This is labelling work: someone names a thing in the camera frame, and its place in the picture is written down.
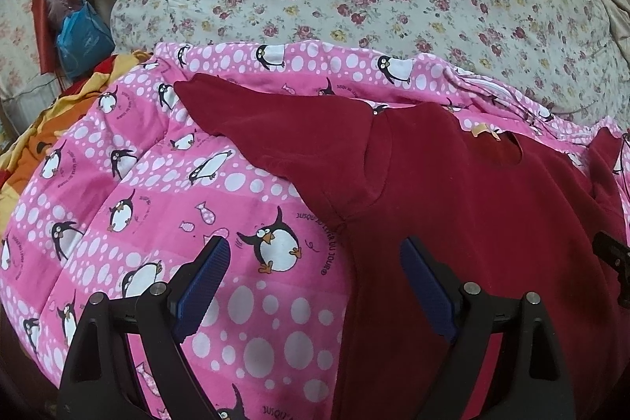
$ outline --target blue gripper pad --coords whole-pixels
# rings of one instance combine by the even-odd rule
[[[187,336],[199,329],[229,265],[230,245],[221,238],[177,303],[176,321],[171,332],[178,343],[183,343]]]
[[[431,328],[453,343],[458,335],[455,306],[409,239],[400,246],[400,263]]]

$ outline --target red sweatshirt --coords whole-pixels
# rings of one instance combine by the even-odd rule
[[[374,116],[360,100],[262,94],[206,75],[174,88],[204,131],[293,182],[350,252],[355,281],[334,419],[413,418],[443,361],[446,343],[399,264],[399,244],[412,234],[462,282],[499,296],[541,295],[578,415],[621,374],[629,317],[616,304],[616,275],[591,248],[599,230],[625,240],[611,172],[621,141],[607,129],[589,146],[587,177],[526,137],[474,137],[433,103]]]

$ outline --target metal screw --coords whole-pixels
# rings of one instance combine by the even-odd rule
[[[93,305],[97,305],[99,304],[103,299],[105,299],[105,294],[103,294],[102,292],[94,292],[90,297],[89,297],[89,302],[90,304]]]
[[[149,292],[153,294],[153,296],[159,296],[160,294],[163,294],[165,290],[166,284],[163,281],[154,283],[151,285],[151,288],[149,288]]]
[[[464,291],[471,296],[476,296],[481,292],[481,287],[477,285],[474,281],[467,281],[464,284]]]
[[[541,302],[541,297],[536,292],[528,292],[525,294],[525,299],[533,305],[537,305]]]

